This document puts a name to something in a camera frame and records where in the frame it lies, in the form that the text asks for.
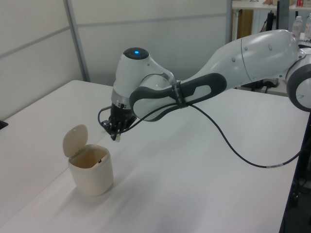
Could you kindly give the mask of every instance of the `open lid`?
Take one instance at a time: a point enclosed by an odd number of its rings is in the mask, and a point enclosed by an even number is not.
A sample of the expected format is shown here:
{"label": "open lid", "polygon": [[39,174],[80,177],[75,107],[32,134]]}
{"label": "open lid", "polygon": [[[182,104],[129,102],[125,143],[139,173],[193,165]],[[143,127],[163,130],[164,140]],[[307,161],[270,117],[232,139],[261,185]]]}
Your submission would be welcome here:
{"label": "open lid", "polygon": [[71,158],[81,150],[87,142],[88,134],[85,125],[77,125],[65,135],[63,150],[66,157]]}

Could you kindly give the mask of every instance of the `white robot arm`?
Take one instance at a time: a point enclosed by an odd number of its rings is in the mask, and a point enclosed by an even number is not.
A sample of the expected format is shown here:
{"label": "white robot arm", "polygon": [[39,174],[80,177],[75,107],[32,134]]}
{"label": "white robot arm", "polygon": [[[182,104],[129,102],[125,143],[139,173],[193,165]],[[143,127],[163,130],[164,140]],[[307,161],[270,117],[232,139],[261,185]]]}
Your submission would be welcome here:
{"label": "white robot arm", "polygon": [[218,49],[192,77],[178,82],[141,48],[121,56],[113,85],[111,115],[102,126],[115,140],[136,120],[156,121],[168,112],[262,79],[288,80],[292,103],[311,112],[311,56],[286,30],[247,36]]}

